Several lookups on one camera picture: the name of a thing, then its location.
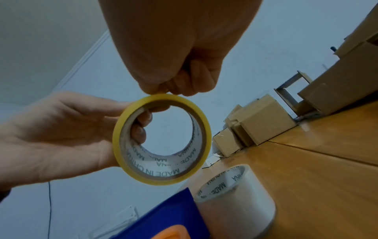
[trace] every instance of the ceiling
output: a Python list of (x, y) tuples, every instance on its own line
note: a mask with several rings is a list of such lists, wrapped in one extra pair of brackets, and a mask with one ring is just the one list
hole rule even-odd
[(0, 0), (0, 102), (48, 95), (106, 30), (96, 0)]

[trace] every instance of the wooden table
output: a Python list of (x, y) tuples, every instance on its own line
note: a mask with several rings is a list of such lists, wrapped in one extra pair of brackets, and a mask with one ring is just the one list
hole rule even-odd
[(378, 166), (378, 101), (304, 121), (270, 142)]
[(186, 182), (192, 194), (246, 163), (276, 203), (264, 238), (378, 238), (378, 103), (308, 122)]

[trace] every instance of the blue object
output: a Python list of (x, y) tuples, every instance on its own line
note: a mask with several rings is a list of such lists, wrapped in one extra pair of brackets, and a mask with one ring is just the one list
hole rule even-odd
[(183, 225), (191, 239), (209, 239), (210, 233), (189, 188), (168, 198), (110, 239), (151, 239), (170, 226)]

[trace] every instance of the masking tape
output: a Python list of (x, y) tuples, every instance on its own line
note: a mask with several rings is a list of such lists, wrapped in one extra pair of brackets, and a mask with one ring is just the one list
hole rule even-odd
[(213, 239), (262, 236), (276, 212), (273, 199), (246, 164), (209, 180), (194, 200)]
[[(138, 115), (160, 106), (184, 109), (193, 125), (188, 145), (169, 156), (153, 154), (130, 138)], [(150, 185), (170, 185), (187, 179), (201, 168), (210, 147), (211, 130), (204, 113), (191, 101), (172, 94), (155, 94), (134, 102), (119, 117), (113, 132), (113, 151), (119, 165), (134, 179)]]

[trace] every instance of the orange object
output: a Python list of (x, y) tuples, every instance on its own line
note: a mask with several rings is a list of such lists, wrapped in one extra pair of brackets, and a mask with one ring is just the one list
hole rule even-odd
[(152, 239), (190, 239), (186, 227), (174, 225), (156, 234)]

